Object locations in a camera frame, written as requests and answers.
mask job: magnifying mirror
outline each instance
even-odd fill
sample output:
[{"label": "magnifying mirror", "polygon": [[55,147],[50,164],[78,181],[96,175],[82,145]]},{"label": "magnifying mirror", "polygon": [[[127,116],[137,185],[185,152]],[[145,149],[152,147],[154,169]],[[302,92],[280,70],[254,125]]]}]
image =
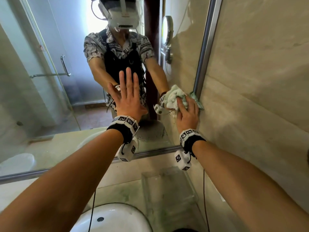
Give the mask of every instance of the magnifying mirror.
[{"label": "magnifying mirror", "polygon": [[172,16],[166,15],[162,21],[162,44],[168,45],[173,38],[173,19]]}]

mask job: door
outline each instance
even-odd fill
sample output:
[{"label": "door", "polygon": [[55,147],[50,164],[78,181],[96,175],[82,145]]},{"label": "door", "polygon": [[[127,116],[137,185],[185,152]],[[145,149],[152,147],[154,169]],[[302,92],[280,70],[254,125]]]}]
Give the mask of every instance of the door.
[{"label": "door", "polygon": [[[97,19],[91,0],[27,0],[71,105],[104,102],[104,90],[93,79],[83,53],[84,38],[107,21]],[[98,6],[93,5],[97,13]]]}]

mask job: hand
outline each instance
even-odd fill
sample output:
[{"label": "hand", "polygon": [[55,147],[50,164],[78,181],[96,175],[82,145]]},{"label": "hand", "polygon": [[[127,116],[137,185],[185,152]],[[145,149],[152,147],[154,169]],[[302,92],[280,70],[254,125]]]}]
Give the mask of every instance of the hand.
[{"label": "hand", "polygon": [[119,94],[119,91],[111,83],[108,84],[108,92],[116,102],[118,116],[130,116],[139,122],[142,115],[147,114],[148,111],[141,105],[139,99],[140,95],[137,74],[133,74],[134,83],[132,82],[132,73],[129,67],[126,69],[126,74],[127,83],[125,83],[124,72],[119,72],[121,94]]},{"label": "hand", "polygon": [[198,124],[197,115],[199,107],[194,99],[186,96],[186,100],[189,106],[188,110],[186,110],[185,106],[183,105],[181,98],[177,97],[179,112],[177,114],[176,124],[179,133],[187,129],[196,129]]}]

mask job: white ceramic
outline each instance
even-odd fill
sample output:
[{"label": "white ceramic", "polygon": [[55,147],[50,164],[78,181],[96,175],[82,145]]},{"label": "white ceramic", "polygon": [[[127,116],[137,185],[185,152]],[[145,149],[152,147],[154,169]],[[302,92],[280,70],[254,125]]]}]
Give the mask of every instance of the white ceramic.
[{"label": "white ceramic", "polygon": [[0,163],[0,176],[28,172],[33,170],[36,164],[32,154],[22,153]]},{"label": "white ceramic", "polygon": [[83,141],[77,146],[77,148],[76,148],[75,151],[77,151],[78,149],[82,148],[85,144],[87,144],[87,143],[90,142],[91,140],[95,139],[97,136],[99,136],[101,133],[104,133],[104,132],[105,132],[105,130],[90,135],[89,137],[87,137],[85,140],[83,140]]},{"label": "white ceramic", "polygon": [[[91,210],[80,216],[71,232],[88,232]],[[93,210],[91,232],[152,232],[145,216],[136,208],[123,203],[110,203]]]}]

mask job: chrome handle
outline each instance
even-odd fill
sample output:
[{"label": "chrome handle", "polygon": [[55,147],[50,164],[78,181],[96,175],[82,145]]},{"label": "chrome handle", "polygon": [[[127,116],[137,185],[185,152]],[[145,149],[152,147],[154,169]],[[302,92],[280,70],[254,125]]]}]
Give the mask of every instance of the chrome handle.
[{"label": "chrome handle", "polygon": [[68,70],[66,69],[66,65],[65,65],[65,63],[64,63],[64,55],[61,55],[61,57],[60,57],[60,60],[61,60],[61,63],[62,63],[62,66],[63,66],[63,69],[64,69],[64,72],[65,72],[65,74],[67,75],[67,76],[70,76],[71,75],[71,73],[68,73]]}]

